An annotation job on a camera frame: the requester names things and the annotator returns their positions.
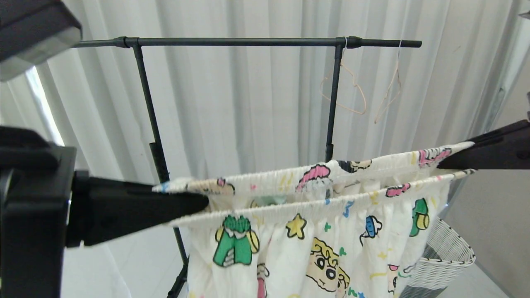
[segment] floor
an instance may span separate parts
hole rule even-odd
[[[453,297],[509,298],[477,265],[466,269],[437,298]]]

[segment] patterned fabric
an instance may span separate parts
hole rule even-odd
[[[398,297],[450,182],[474,172],[436,166],[471,145],[155,187],[210,199],[170,223],[191,231],[189,297]]]

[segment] laundry basket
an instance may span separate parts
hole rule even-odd
[[[475,262],[475,253],[455,230],[439,219],[433,227],[423,257],[418,261],[402,298],[436,297]]]

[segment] black clothes rack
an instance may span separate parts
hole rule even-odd
[[[156,122],[153,99],[149,90],[147,73],[145,71],[142,47],[146,46],[254,46],[254,47],[334,47],[333,79],[331,83],[330,111],[328,118],[328,133],[326,136],[325,161],[330,161],[333,156],[333,125],[335,121],[335,108],[337,104],[337,91],[339,88],[340,64],[344,48],[354,49],[359,47],[403,47],[419,48],[421,41],[418,40],[382,40],[363,39],[360,37],[337,37],[337,38],[137,38],[117,37],[108,40],[81,41],[74,48],[93,47],[119,47],[132,48],[140,74],[140,81],[144,91],[147,112],[151,121],[151,127],[155,141],[149,144],[154,159],[158,179],[160,182],[169,181],[169,173],[162,148],[160,131]],[[177,297],[187,280],[188,257],[182,242],[182,236],[178,228],[174,229],[177,244],[182,258],[182,270],[167,296]]]

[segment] white curtain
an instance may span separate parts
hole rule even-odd
[[[66,1],[85,40],[129,37],[340,37],[422,40],[400,49],[401,90],[375,124],[397,48],[344,53],[367,112],[337,107],[335,159],[455,143],[479,123],[502,80],[520,1]],[[333,48],[144,47],[171,178],[219,177],[323,161],[329,101],[320,95]],[[42,85],[40,94],[38,83]],[[331,79],[324,82],[329,96]],[[343,69],[338,102],[363,101]],[[156,183],[153,141],[131,49],[60,54],[2,84],[3,124],[31,127],[78,148],[92,175]],[[156,227],[68,250],[63,297],[164,297],[182,262],[173,232]]]

